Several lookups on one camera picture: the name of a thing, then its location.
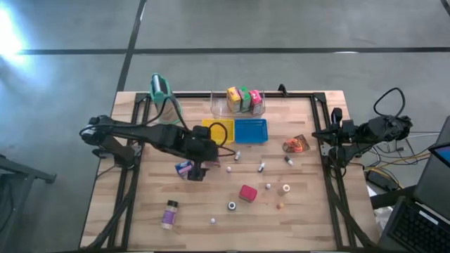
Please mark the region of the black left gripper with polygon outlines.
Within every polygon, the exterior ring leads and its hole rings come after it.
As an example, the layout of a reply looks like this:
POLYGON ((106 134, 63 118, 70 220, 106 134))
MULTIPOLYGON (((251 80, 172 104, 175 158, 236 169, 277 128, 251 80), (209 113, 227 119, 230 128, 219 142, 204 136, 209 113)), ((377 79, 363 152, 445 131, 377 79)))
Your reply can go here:
MULTIPOLYGON (((211 131, 206 126, 194 126, 186 137, 185 155, 196 162, 217 162, 219 159, 218 146, 211 139, 211 131)), ((188 172, 189 181, 203 181, 208 169, 202 168, 201 163, 195 163, 188 172)))

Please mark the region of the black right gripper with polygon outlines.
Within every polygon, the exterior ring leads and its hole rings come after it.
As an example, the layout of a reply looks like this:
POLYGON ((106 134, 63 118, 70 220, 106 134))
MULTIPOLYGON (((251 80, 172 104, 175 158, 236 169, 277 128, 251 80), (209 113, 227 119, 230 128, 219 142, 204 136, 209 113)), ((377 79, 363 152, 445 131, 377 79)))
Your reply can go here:
MULTIPOLYGON (((341 108, 334 108, 331 112, 332 149, 330 157, 334 159, 352 159, 355 155, 355 124, 352 119, 343 120, 341 108)), ((317 139, 329 139, 330 132, 325 130, 315 131, 312 136, 317 139)))

